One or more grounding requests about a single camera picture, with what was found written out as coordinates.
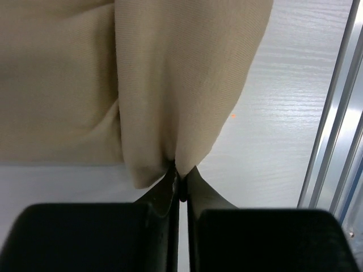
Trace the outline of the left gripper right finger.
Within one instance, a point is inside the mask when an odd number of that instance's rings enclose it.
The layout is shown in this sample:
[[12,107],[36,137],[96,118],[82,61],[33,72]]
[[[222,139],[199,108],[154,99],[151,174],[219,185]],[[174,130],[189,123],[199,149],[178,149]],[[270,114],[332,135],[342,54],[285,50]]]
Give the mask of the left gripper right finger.
[[337,220],[317,209],[243,209],[197,168],[180,182],[191,271],[358,271]]

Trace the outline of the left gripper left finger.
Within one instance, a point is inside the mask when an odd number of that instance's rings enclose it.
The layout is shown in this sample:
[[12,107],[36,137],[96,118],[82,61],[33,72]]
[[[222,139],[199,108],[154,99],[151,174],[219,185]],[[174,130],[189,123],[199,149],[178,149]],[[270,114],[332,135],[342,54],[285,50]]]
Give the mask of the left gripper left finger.
[[179,175],[133,203],[42,203],[17,217],[2,271],[177,271]]

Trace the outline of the aluminium front rail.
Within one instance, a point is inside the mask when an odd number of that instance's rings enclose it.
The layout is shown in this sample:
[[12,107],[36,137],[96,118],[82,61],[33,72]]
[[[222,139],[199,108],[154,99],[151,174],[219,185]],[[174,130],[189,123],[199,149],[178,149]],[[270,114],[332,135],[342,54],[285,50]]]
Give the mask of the aluminium front rail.
[[353,1],[298,205],[333,214],[349,237],[362,209],[362,1]]

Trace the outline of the beige t shirt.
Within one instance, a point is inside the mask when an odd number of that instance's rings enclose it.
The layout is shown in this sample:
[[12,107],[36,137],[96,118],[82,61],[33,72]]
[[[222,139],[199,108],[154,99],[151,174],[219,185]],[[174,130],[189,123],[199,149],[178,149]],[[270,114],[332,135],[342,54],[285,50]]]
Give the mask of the beige t shirt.
[[147,188],[211,151],[272,1],[2,1],[1,161],[124,163]]

